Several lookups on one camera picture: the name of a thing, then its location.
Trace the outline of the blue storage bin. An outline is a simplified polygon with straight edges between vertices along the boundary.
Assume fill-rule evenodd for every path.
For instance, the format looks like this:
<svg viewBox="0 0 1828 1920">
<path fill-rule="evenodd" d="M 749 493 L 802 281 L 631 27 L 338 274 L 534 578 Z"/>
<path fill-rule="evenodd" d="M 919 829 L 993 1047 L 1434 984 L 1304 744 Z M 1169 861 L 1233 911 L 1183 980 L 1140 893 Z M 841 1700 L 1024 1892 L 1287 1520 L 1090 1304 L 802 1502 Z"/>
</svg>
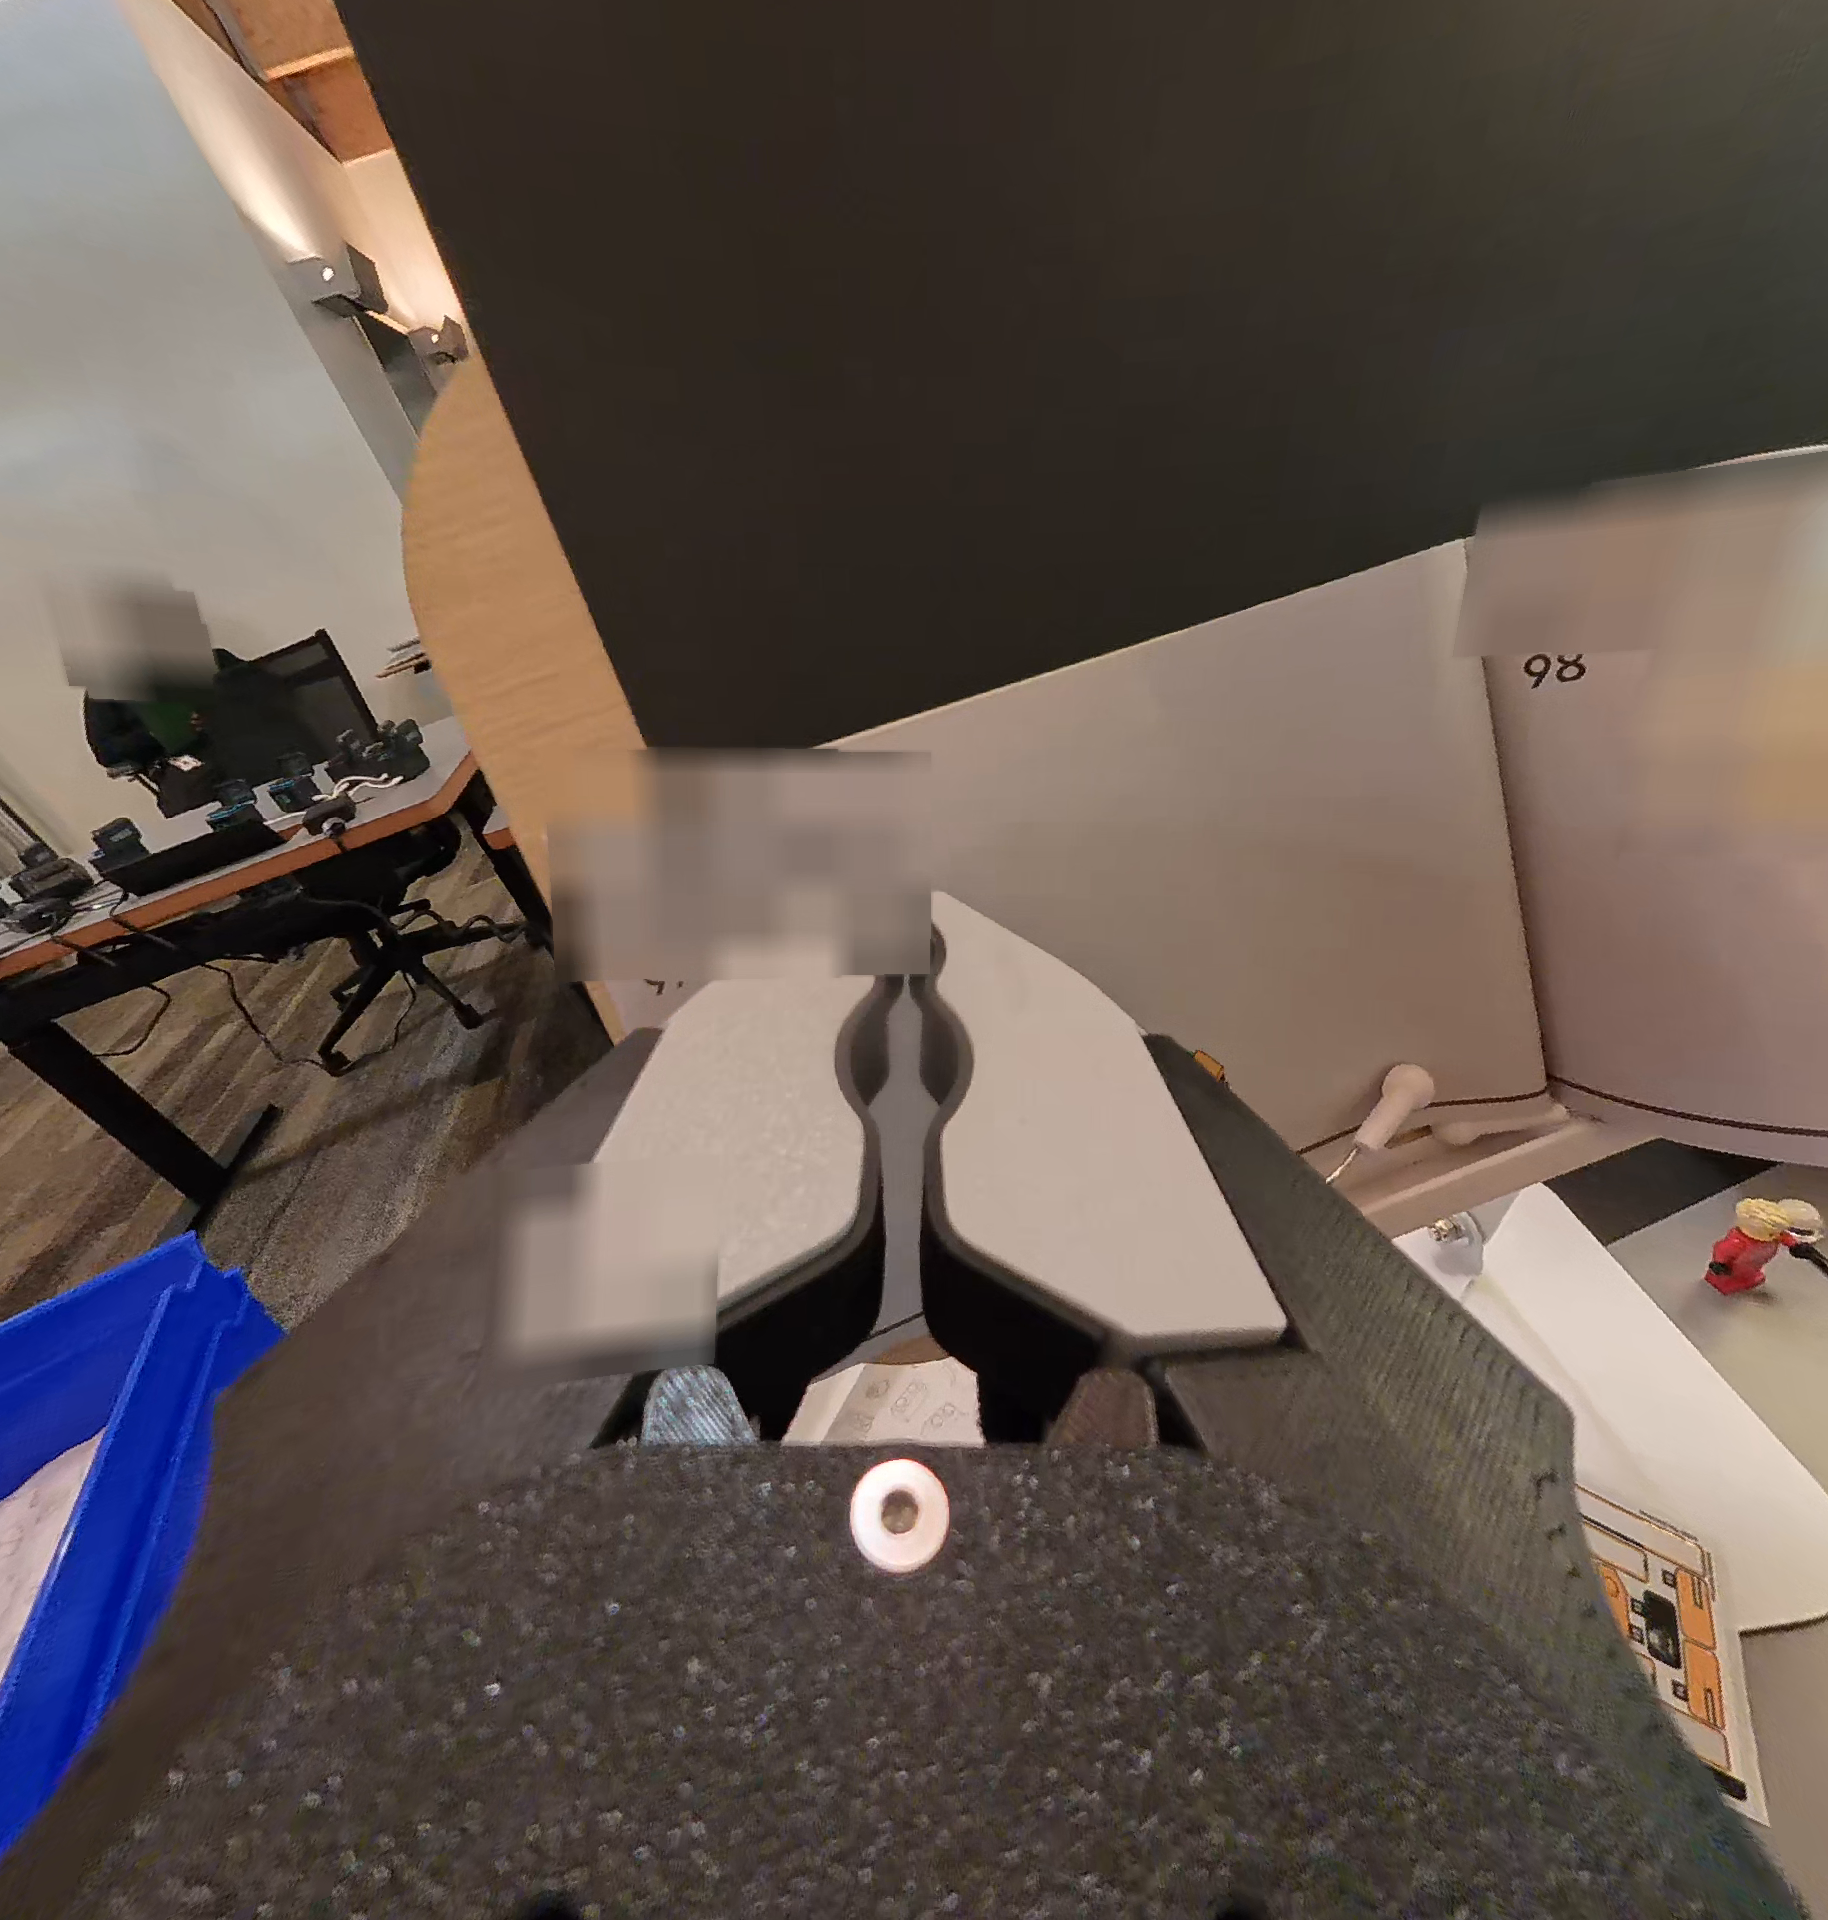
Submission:
<svg viewBox="0 0 1828 1920">
<path fill-rule="evenodd" d="M 0 1323 L 0 1857 L 158 1629 L 213 1403 L 280 1337 L 191 1232 Z"/>
</svg>

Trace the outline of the black panel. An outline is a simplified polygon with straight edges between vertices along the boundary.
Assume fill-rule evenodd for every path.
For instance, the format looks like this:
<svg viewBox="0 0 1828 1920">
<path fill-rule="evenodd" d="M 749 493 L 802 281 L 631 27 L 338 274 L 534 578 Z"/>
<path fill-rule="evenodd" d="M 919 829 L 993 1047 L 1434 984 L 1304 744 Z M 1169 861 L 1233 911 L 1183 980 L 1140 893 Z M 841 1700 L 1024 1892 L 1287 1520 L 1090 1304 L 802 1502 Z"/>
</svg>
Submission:
<svg viewBox="0 0 1828 1920">
<path fill-rule="evenodd" d="M 653 748 L 1828 442 L 1828 3 L 340 12 Z"/>
</svg>

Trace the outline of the wooden stand board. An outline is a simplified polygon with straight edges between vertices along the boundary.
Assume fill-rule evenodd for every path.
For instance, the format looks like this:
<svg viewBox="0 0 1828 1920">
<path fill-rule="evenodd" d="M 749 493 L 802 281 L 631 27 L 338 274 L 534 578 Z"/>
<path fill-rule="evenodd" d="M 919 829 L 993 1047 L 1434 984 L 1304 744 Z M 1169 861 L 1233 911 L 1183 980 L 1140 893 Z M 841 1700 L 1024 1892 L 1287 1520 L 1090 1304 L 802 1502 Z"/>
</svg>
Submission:
<svg viewBox="0 0 1828 1920">
<path fill-rule="evenodd" d="M 400 546 L 420 640 L 548 900 L 553 832 L 634 825 L 648 762 L 482 355 L 428 411 Z"/>
</svg>

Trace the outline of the lego instruction booklet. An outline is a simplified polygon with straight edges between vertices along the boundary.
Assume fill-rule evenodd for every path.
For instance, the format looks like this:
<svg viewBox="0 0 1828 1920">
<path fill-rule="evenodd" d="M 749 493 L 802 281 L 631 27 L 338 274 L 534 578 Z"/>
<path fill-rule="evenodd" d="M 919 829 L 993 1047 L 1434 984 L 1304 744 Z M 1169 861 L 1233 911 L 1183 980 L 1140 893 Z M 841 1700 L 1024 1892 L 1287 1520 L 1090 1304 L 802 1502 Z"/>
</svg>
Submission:
<svg viewBox="0 0 1828 1920">
<path fill-rule="evenodd" d="M 1577 1484 L 1573 1495 L 1607 1612 L 1664 1718 L 1738 1813 L 1767 1828 L 1742 1643 L 1720 1599 L 1711 1550 L 1591 1488 Z"/>
</svg>

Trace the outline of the black office chair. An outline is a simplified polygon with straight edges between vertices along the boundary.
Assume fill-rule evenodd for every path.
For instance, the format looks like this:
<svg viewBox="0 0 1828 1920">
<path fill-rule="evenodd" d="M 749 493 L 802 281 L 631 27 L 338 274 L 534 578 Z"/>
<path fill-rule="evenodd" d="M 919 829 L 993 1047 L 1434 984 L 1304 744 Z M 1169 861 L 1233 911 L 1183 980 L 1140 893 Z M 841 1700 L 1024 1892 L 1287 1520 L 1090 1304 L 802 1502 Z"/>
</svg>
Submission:
<svg viewBox="0 0 1828 1920">
<path fill-rule="evenodd" d="M 358 782 L 364 799 L 377 799 L 380 779 L 413 779 L 431 770 L 416 719 L 379 722 L 358 693 L 337 644 L 316 632 L 271 656 L 237 659 L 223 653 L 227 674 L 255 671 L 285 685 L 308 739 L 311 762 L 322 793 Z M 253 888 L 212 919 L 204 967 L 223 973 L 227 962 L 283 962 L 326 941 L 340 941 L 354 962 L 331 987 L 338 1010 L 316 1045 L 318 1068 L 338 1077 L 358 1068 L 343 1055 L 343 1035 L 395 980 L 409 995 L 439 997 L 463 1029 L 477 1029 L 484 1015 L 448 987 L 428 967 L 439 952 L 484 941 L 524 941 L 550 952 L 550 915 L 542 896 L 511 851 L 489 847 L 487 827 L 492 798 L 487 779 L 473 776 L 459 804 L 437 818 L 384 840 L 338 851 L 318 868 L 286 874 Z M 469 827 L 519 909 L 516 922 L 475 915 L 449 922 L 422 900 L 418 885 L 443 874 L 461 853 L 461 827 Z"/>
</svg>

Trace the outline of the row of black devices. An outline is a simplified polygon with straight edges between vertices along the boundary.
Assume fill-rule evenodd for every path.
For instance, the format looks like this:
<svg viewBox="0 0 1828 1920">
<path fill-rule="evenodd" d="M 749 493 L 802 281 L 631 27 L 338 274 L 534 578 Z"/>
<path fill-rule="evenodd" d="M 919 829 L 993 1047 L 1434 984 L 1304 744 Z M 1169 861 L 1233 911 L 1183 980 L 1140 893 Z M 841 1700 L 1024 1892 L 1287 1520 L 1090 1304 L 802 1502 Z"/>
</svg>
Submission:
<svg viewBox="0 0 1828 1920">
<path fill-rule="evenodd" d="M 422 724 L 390 719 L 379 722 L 364 744 L 344 732 L 330 757 L 307 772 L 279 772 L 258 786 L 225 782 L 212 801 L 162 827 L 108 821 L 92 834 L 86 859 L 31 843 L 14 855 L 12 874 L 0 879 L 0 932 L 33 900 L 67 909 L 146 900 L 269 855 L 289 840 L 337 836 L 362 812 L 373 812 L 384 795 L 427 776 L 431 764 Z"/>
</svg>

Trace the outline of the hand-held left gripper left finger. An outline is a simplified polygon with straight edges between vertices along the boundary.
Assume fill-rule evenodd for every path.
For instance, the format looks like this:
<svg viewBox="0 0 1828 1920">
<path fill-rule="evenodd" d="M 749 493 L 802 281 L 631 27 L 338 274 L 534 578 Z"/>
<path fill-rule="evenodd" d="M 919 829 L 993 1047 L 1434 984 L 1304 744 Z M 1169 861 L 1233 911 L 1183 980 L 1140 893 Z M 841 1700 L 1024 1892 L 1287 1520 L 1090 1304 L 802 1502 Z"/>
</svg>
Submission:
<svg viewBox="0 0 1828 1920">
<path fill-rule="evenodd" d="M 708 984 L 663 1022 L 591 1160 L 598 1329 L 708 1362 L 763 1437 L 872 1332 L 887 977 Z"/>
</svg>

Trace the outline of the white wire clip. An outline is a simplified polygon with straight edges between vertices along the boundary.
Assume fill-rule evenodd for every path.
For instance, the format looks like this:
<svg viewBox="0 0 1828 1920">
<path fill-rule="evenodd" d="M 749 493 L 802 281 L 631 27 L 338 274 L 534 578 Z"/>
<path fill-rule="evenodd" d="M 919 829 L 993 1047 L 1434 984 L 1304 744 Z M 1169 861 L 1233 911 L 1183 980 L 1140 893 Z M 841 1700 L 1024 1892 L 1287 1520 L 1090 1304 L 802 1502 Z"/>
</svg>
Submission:
<svg viewBox="0 0 1828 1920">
<path fill-rule="evenodd" d="M 1390 1065 L 1369 1092 L 1365 1113 L 1332 1139 L 1304 1148 L 1303 1161 L 1326 1187 L 1348 1191 L 1410 1178 L 1438 1148 L 1434 1092 L 1434 1075 L 1423 1065 Z"/>
</svg>

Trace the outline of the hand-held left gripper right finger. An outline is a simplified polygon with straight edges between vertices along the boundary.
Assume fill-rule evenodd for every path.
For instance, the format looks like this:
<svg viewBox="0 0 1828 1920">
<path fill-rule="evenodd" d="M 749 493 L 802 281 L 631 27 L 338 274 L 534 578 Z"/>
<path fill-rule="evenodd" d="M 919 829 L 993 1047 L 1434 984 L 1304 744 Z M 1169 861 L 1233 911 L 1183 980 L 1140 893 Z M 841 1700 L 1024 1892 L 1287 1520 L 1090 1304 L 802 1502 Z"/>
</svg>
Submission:
<svg viewBox="0 0 1828 1920">
<path fill-rule="evenodd" d="M 922 975 L 922 1301 L 997 1436 L 1095 1370 L 1276 1347 L 1290 1320 L 1142 1026 L 947 893 Z"/>
</svg>

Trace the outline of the red lego minifigure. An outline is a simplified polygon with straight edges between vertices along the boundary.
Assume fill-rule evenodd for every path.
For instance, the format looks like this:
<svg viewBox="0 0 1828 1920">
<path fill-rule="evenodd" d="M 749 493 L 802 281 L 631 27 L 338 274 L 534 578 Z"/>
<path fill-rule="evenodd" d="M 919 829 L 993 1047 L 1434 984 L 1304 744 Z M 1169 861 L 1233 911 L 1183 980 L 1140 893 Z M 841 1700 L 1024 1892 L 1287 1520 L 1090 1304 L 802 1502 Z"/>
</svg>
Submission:
<svg viewBox="0 0 1828 1920">
<path fill-rule="evenodd" d="M 1816 1244 L 1824 1232 L 1824 1215 L 1809 1203 L 1745 1196 L 1730 1232 L 1709 1250 L 1703 1281 L 1725 1299 L 1750 1292 L 1766 1281 L 1772 1259 Z"/>
</svg>

